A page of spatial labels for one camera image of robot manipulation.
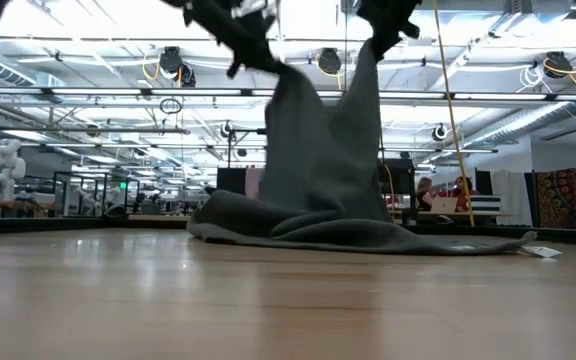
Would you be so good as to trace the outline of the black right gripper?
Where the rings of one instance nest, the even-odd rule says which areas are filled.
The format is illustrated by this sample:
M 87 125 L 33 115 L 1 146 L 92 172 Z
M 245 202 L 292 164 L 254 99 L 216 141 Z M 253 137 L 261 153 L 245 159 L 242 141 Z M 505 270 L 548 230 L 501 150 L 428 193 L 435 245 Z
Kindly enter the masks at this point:
M 362 0 L 357 15 L 362 18 L 373 18 L 370 22 L 373 34 L 370 39 L 376 62 L 384 58 L 391 45 L 396 45 L 402 38 L 418 39 L 420 28 L 411 23 L 408 17 L 421 4 L 420 0 Z

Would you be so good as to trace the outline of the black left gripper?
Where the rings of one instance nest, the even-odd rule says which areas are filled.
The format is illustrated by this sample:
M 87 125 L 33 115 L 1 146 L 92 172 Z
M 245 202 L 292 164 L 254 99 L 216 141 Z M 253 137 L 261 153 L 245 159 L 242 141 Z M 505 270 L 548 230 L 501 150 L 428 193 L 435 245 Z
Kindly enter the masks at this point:
M 184 17 L 195 20 L 233 52 L 226 72 L 234 78 L 239 68 L 257 69 L 277 74 L 286 65 L 276 58 L 269 46 L 267 33 L 277 20 L 276 0 L 163 0 L 184 11 Z

